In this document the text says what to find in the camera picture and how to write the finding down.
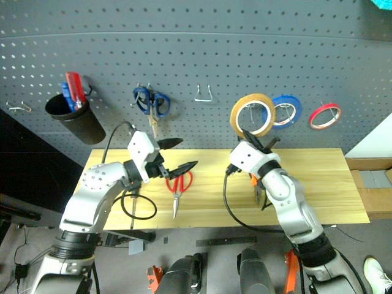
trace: yellow tape roll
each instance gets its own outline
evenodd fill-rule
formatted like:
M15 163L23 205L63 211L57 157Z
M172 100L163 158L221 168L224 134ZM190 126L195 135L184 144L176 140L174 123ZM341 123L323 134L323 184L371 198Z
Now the yellow tape roll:
M254 130L251 132L256 137L264 136L270 131L275 122L274 104L271 99L264 94L250 94L240 98L240 100L238 100L236 104L234 104L232 112L230 113L230 125L232 125L232 128L238 136L244 138L244 133L238 124L238 116L241 110L249 104L260 104L264 106L267 111L267 119L264 125L262 125L261 128L259 128L258 130Z

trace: gray pegboard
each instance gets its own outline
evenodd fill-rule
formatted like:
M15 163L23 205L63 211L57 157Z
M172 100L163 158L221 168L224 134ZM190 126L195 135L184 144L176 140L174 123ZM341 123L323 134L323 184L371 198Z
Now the gray pegboard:
M44 110L68 70L89 78L89 100L107 133L122 119L149 130L129 105L138 82L167 94L173 105L159 137L182 137L181 148L231 148L237 99L292 94L303 104L300 120L266 140L347 152L392 110L391 40L392 13L368 0L1 1L1 108L23 100L33 112L10 114L83 165L91 146ZM198 83L206 97L211 85L212 104L193 101ZM314 131L307 119L320 102L338 103L343 115ZM120 131L112 147L128 141Z

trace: gray floor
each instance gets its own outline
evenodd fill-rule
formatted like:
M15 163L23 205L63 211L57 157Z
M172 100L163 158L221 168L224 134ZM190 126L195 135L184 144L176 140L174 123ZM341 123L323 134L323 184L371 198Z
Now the gray floor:
M385 271L389 275L392 274L392 220L374 220L371 224L361 225L340 225L339 228L363 241L363 243L354 241L335 228L326 229L332 244L351 260L363 279L362 265L367 255L373 255L381 262ZM28 262L49 247L56 229L27 228L27 233L28 245L21 248L17 256L17 262L20 263ZM137 255L128 255L126 248L100 247L96 250L101 293L151 293L147 290L147 267L156 265L167 269L175 260L186 254L207 252L206 292L237 294L239 276L236 272L236 256L248 246L259 251L277 293L282 293L286 275L284 252L290 250L290 245L281 234L255 234L241 227L158 230L156 233L155 242L146 245L145 251ZM239 236L256 236L257 243L196 247L196 240ZM164 244L165 237L168 238L167 244ZM0 247L1 289L11 277L14 269L13 255L16 247L23 244L23 240L23 230L11 226ZM39 263L34 265L29 277L21 283L21 294L29 293L28 289L38 267ZM371 293L369 284L365 280L364 283ZM16 293L15 286L11 286L6 293Z

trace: blue scissors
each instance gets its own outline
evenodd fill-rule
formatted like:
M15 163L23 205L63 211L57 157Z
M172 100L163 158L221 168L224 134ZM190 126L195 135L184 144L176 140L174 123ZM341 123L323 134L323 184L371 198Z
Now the blue scissors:
M170 99L166 95L152 91L144 87L138 87L133 90L134 98L138 108L145 114L150 115L152 108L155 109L155 116L157 118L164 118L168 115L170 110ZM160 109L166 106L166 111L161 112Z

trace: wire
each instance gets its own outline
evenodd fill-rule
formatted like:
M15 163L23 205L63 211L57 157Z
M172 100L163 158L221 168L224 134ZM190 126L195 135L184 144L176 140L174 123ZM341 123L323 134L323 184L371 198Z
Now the wire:
M363 284L363 281L362 281L360 275L358 274L358 272L356 271L356 269L354 268L354 266L351 264L350 260L348 260L347 257L344 256L344 254L343 254L342 252L340 252L340 251L337 250L336 248L334 248L334 249L335 249L336 251L338 251L338 253L341 255L341 257L343 258L343 260L346 262L346 264L348 264L348 266L350 267L350 269L353 271L353 273L354 273L356 279L358 280L358 283L360 283L362 292L363 292L364 294L367 294L365 285Z
M15 265L19 265L20 263L17 263L17 254L18 250L21 249L23 246L27 245L27 234L26 234L26 227L23 227L24 229L24 243L21 246L18 246L18 248L15 250L15 253L13 255L13 263Z
M4 287L4 289L2 289L2 290L0 291L0 294L3 294L4 292L6 292L7 289L8 289L9 287L11 287L11 285L12 285L14 282L15 282L14 279L10 279L10 281L8 281L8 284Z
M301 293L305 294L305 281L304 281L304 270L302 267L302 261L300 258L297 256L298 259L298 264L300 265L300 281L301 281Z
M34 257L32 260L30 260L30 262L28 263L28 265L33 265L35 264L35 262L37 262L41 257L43 257L46 253L48 253L50 251L51 247L46 248L44 251L42 251L40 254L38 254L36 257Z
M265 195L264 195L264 203L263 203L263 206L262 206L262 211L263 211L264 209L266 209L267 207L269 207L269 206L272 205L272 203L267 204L267 200L268 200L267 194L265 194Z
M115 204L118 200L121 200L121 208L122 208L122 210L124 211L124 213L127 216L129 216L129 217L131 217L133 219L138 219L138 220L141 220L141 221L145 221L147 219L152 219L157 214L157 206L150 198L148 198L146 196L143 196L143 195L140 195L140 194L126 194L126 193L127 193L127 191L124 190L124 192L122 193L122 196L116 198L114 200L113 204ZM136 198L140 197L140 198L144 198L145 200L149 201L153 205L154 213L152 215L150 215L150 216L147 216L147 217L134 216L133 214L129 213L128 210L125 207L125 203L124 203L124 198L125 197L136 197Z
M339 228L338 226L336 226L336 227L331 227L331 228L336 228L336 229L338 229L341 233L345 234L347 237L349 237L349 238L351 238L351 239L353 239L353 240L355 240L355 241L358 241L358 242L360 242L360 243L363 243L362 240L359 240L359 239L354 238L353 236L350 236L349 234L347 234L345 231L343 231L343 230L342 230L341 228Z
M284 233L284 231L282 230L272 230L272 229L267 229L267 228L257 228L257 227L253 227L250 225L245 224L244 222L241 222L231 211L228 203L227 203L227 197L226 197L226 187L227 187L227 177L228 175L225 174L225 179L223 182L223 203L225 204L225 207L227 209L227 212L229 213L229 215L231 215L231 217L240 225L242 225L243 227L248 228L249 230L253 230L256 232L263 232L263 233Z
M97 268L96 268L96 262L95 261L92 262L92 275L94 276L94 281L96 283L96 292L97 292L97 294L100 294L98 274L97 274Z
M26 290L23 290L22 292L20 292L20 294L22 294L22 293L24 293L24 292L27 292L28 290L30 290L31 289L31 287L30 288L27 288Z
M108 141L108 143L106 144L105 151L104 151L104 154L103 154L103 156L102 156L102 160L101 160L101 163L102 163L102 164L105 163L106 155L108 154L110 142L111 142L111 139L113 138L113 135L115 134L115 132L117 131L117 129L118 129L119 127L121 127L123 124L126 124L126 125L128 126L129 132L130 132L130 133L133 133L133 132L135 131L135 128L131 125L130 122L128 122L128 121L123 121L123 122L119 123L119 124L115 127L115 129L111 132L111 134L110 134L109 141Z

